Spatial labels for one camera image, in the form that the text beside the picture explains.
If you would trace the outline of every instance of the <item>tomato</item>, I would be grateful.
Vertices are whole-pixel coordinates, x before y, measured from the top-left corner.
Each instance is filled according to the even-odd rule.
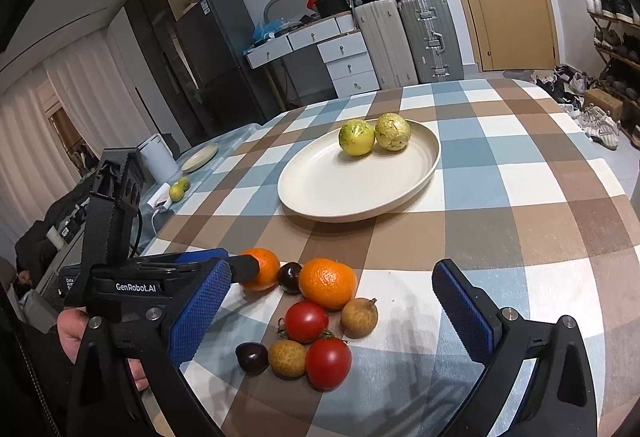
[[[317,340],[329,326],[329,315],[316,303],[302,301],[293,304],[284,315],[284,329],[294,341],[310,343]]]
[[[351,351],[338,338],[326,338],[311,344],[306,351],[306,377],[313,387],[331,390],[347,377],[351,370]]]

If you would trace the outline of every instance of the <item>curtain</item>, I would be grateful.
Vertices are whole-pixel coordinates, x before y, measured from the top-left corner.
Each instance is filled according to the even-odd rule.
[[[137,146],[151,136],[111,56],[104,31],[46,60],[49,80],[71,122],[93,152]]]
[[[0,255],[11,262],[15,242],[79,178],[49,133],[37,94],[46,82],[40,65],[0,95]]]

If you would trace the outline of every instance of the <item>orange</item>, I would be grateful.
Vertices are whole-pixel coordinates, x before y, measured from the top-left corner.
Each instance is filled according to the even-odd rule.
[[[302,266],[298,285],[304,297],[325,309],[342,309],[353,300],[358,279],[353,269],[328,258],[314,258]]]
[[[250,291],[264,291],[278,282],[280,260],[269,249],[254,247],[241,253],[251,255],[260,264],[260,273],[253,280],[242,283],[242,287]]]

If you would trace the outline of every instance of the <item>human hand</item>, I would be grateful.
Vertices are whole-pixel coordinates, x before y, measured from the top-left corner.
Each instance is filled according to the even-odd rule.
[[[72,363],[76,362],[78,351],[80,350],[80,342],[84,329],[89,322],[89,315],[82,309],[67,309],[58,315],[58,336],[60,337],[60,345],[65,351]],[[139,360],[129,359],[129,368],[131,375],[136,382],[138,390],[144,390],[149,386],[146,380],[145,371],[142,369]]]

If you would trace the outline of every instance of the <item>blue gripper pad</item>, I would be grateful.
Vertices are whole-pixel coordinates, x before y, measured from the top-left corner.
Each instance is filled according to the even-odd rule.
[[[189,251],[188,253],[182,253],[180,257],[175,259],[175,263],[194,263],[204,262],[211,260],[211,258],[229,258],[229,254],[226,249],[221,247],[217,249],[204,249],[203,251]]]
[[[231,287],[231,269],[219,260],[171,327],[168,354],[174,367],[193,359]]]
[[[466,281],[468,289],[473,289],[463,275],[462,279]],[[433,268],[431,283],[433,292],[465,346],[466,353],[476,363],[487,365],[498,343],[492,326],[442,260]]]

